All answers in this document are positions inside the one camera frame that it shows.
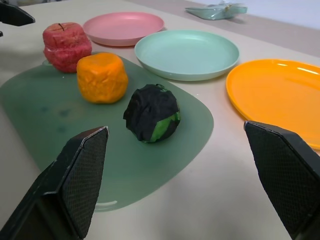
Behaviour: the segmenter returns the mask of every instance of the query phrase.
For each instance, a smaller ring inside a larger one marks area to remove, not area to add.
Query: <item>green cutting board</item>
[[[77,75],[61,73],[48,62],[13,77],[0,88],[1,104],[41,171],[71,137],[99,126],[109,127],[97,211],[125,207],[157,190],[195,158],[214,127],[210,111],[195,97],[122,60],[129,84],[125,96],[114,104],[85,101],[78,90]],[[123,120],[132,94],[146,84],[165,86],[180,105],[181,122],[176,132],[158,143],[139,142]]]

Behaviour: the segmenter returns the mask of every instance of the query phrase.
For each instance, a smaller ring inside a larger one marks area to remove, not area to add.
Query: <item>white table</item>
[[[24,7],[36,23],[0,24],[0,84],[45,59],[43,30],[56,22],[77,22],[105,13],[156,14],[169,30],[196,29],[229,38],[240,49],[240,62],[280,58],[320,65],[320,59],[228,32],[200,22],[122,0],[68,0]],[[93,45],[138,64],[133,48]],[[127,207],[95,213],[87,240],[289,240],[290,237],[258,178],[243,119],[232,108],[225,77],[174,83],[202,101],[214,118],[206,146],[176,177]],[[5,113],[0,111],[0,228],[16,208],[39,170]]]

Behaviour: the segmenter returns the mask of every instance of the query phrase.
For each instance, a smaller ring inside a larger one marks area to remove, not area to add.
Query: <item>toy fruit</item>
[[[148,84],[133,93],[123,119],[139,141],[155,143],[170,137],[181,117],[172,92],[160,84]]]
[[[46,59],[61,72],[76,73],[78,61],[91,55],[91,42],[77,23],[52,24],[42,36]]]
[[[80,92],[91,103],[112,104],[126,93],[125,66],[113,53],[86,56],[79,60],[76,70]]]

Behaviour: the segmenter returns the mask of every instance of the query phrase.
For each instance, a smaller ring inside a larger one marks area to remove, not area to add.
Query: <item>mint green plate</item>
[[[228,72],[239,59],[230,40],[204,31],[168,30],[141,39],[135,55],[149,71],[178,81],[202,81]]]
[[[195,158],[214,127],[210,111],[195,97],[122,60],[129,85],[125,96],[114,104],[85,101],[77,76],[58,72],[48,64],[17,75],[0,88],[0,102],[41,171],[71,137],[99,126],[109,127],[98,211],[125,207],[157,190]],[[152,144],[139,142],[123,120],[132,94],[146,84],[161,84],[172,91],[181,111],[176,132]]]

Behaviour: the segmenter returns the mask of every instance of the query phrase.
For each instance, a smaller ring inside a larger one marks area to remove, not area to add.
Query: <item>red apple toy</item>
[[[76,73],[80,59],[91,55],[91,42],[78,23],[55,23],[43,34],[44,55],[58,70]]]

